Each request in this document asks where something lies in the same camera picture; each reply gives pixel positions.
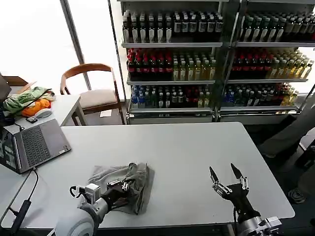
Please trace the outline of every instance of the computer mouse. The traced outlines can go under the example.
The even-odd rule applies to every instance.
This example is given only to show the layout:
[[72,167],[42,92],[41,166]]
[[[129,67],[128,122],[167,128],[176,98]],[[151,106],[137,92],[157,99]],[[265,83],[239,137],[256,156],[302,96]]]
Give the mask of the computer mouse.
[[36,118],[45,118],[45,117],[48,117],[52,114],[52,110],[49,109],[49,108],[44,108],[44,109],[41,109],[40,111],[38,111],[36,114],[35,114],[35,117]]

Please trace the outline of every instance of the white desk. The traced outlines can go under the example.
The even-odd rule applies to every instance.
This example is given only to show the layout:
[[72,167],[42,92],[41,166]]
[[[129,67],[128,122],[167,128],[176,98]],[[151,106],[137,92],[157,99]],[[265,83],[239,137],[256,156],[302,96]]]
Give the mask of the white desk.
[[[80,95],[56,95],[56,100],[51,104],[51,110],[53,113],[49,117],[40,118],[34,124],[26,121],[25,118],[17,119],[16,123],[27,129],[46,121],[56,119],[60,126],[64,126],[72,114],[76,112],[81,124],[86,125],[84,114],[80,106]],[[17,125],[6,126],[5,129],[12,134],[19,132],[19,127]]]
[[[193,123],[63,127],[72,151],[40,166],[38,186],[23,228],[53,228],[78,200],[72,185],[85,185],[94,165],[147,162],[155,171],[147,211],[110,212],[101,228],[215,224],[233,221],[232,203],[212,188],[211,165],[223,184],[236,183],[230,163],[249,178],[248,199],[262,217],[293,217],[294,211],[241,123]],[[32,174],[13,204],[28,197]],[[2,226],[10,227],[9,212]]]

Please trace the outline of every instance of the laptop keyboard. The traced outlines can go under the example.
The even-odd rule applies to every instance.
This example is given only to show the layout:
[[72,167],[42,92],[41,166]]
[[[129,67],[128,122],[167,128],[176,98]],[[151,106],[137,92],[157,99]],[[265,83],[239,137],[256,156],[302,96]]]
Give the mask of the laptop keyboard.
[[30,167],[50,157],[46,142],[39,126],[25,130],[21,134]]

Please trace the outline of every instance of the chair leg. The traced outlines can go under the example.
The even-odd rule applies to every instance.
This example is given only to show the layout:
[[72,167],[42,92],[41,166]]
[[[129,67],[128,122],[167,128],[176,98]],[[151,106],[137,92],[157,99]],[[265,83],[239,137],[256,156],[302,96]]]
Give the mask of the chair leg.
[[79,126],[79,123],[78,123],[78,120],[77,120],[77,118],[76,118],[77,116],[76,116],[76,114],[75,113],[73,113],[72,114],[72,116],[71,116],[71,118],[72,118],[72,120],[73,120],[73,123],[74,123],[74,125],[75,126]]
[[119,113],[120,113],[120,117],[122,118],[122,123],[125,124],[124,114],[121,107],[119,108]]

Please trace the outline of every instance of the shoe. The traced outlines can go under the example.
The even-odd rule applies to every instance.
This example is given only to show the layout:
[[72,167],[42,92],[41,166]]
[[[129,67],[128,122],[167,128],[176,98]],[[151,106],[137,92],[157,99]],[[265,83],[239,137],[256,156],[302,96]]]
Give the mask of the shoe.
[[291,203],[295,204],[301,204],[306,200],[306,197],[300,192],[298,188],[288,191],[287,197]]

